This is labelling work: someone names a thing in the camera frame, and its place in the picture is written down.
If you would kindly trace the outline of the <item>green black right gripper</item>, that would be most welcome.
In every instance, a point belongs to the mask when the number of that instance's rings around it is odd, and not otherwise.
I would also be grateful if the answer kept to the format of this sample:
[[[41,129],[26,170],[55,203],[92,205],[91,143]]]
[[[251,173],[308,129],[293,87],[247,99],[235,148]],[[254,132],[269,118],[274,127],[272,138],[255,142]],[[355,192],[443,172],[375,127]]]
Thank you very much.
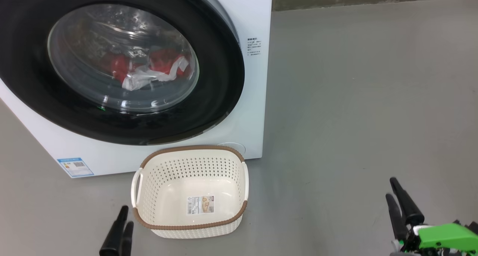
[[[425,217],[408,192],[396,178],[390,178],[389,181],[400,205],[393,195],[385,195],[395,237],[391,256],[477,255],[477,222],[463,225],[456,220],[440,225],[423,224]]]

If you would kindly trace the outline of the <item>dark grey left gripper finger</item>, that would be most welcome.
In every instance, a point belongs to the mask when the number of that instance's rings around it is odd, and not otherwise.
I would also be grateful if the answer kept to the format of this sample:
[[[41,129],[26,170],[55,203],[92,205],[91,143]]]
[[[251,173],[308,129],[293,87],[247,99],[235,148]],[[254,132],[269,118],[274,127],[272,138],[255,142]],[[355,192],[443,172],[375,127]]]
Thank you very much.
[[[128,206],[122,206],[121,210],[113,222],[109,233],[106,235],[106,239],[99,250],[100,256],[119,256],[121,240],[123,236],[123,231],[125,223],[128,217]]]
[[[134,222],[129,221],[127,222],[124,232],[121,236],[121,248],[120,248],[120,256],[131,256],[131,249],[133,243],[133,230],[134,230]]]

